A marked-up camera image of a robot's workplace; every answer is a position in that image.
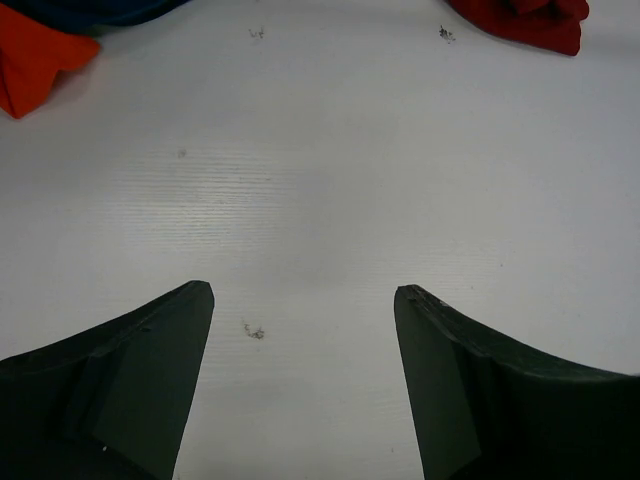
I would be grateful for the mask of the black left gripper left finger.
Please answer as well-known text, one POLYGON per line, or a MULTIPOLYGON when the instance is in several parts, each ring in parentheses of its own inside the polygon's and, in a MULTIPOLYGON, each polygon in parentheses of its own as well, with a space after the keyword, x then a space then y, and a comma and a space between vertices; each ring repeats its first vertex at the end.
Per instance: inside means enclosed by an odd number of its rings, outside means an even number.
POLYGON ((2 360, 2 478, 172 478, 214 305, 189 281, 2 360))

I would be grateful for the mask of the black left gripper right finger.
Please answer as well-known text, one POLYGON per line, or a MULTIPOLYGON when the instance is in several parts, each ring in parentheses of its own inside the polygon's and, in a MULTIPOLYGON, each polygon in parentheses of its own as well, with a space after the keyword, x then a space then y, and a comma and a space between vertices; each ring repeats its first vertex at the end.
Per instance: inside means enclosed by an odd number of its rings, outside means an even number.
POLYGON ((428 479, 635 479, 639 379, 545 353, 416 285, 394 318, 428 479))

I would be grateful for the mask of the red t-shirt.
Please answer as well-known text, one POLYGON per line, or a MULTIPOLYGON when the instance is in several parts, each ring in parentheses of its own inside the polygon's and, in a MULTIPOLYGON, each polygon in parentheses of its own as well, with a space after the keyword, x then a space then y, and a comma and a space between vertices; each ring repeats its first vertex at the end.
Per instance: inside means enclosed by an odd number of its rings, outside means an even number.
POLYGON ((590 13, 585 0, 450 0, 465 20, 492 36, 576 56, 581 22, 590 13))

